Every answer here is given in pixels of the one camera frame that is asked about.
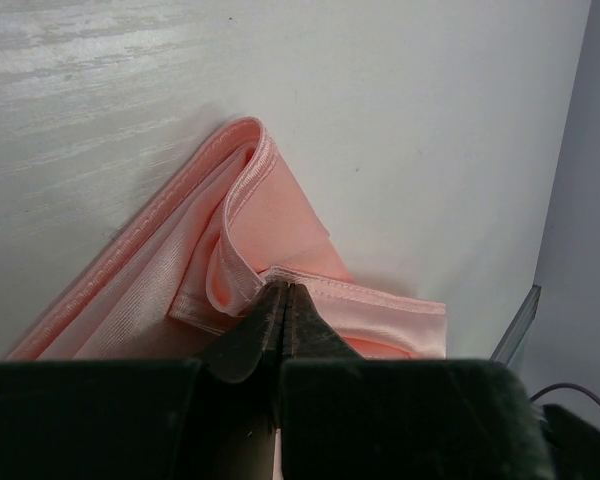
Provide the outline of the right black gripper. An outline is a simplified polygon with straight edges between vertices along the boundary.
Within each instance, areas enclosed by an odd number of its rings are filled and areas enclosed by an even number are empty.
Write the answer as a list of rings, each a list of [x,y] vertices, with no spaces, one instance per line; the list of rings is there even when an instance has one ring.
[[[559,405],[542,410],[540,426],[556,478],[600,480],[600,430]]]

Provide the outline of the pink satin napkin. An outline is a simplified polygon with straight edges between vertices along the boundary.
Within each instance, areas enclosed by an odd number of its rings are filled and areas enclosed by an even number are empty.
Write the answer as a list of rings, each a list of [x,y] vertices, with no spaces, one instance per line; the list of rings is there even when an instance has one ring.
[[[442,304],[356,284],[262,123],[211,136],[5,362],[195,358],[265,288],[304,286],[322,320],[366,360],[438,359]],[[281,462],[284,318],[273,368]]]

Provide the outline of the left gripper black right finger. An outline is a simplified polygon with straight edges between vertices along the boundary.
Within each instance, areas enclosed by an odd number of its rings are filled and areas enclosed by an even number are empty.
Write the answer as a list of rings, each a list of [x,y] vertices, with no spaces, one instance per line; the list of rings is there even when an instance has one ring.
[[[487,360],[366,360],[293,285],[284,314],[287,479],[551,479],[526,391]]]

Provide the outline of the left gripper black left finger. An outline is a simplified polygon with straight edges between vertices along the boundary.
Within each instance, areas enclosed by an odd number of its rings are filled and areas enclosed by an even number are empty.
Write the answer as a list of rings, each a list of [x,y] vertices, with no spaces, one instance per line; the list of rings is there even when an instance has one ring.
[[[195,358],[0,363],[0,479],[269,479],[286,287]]]

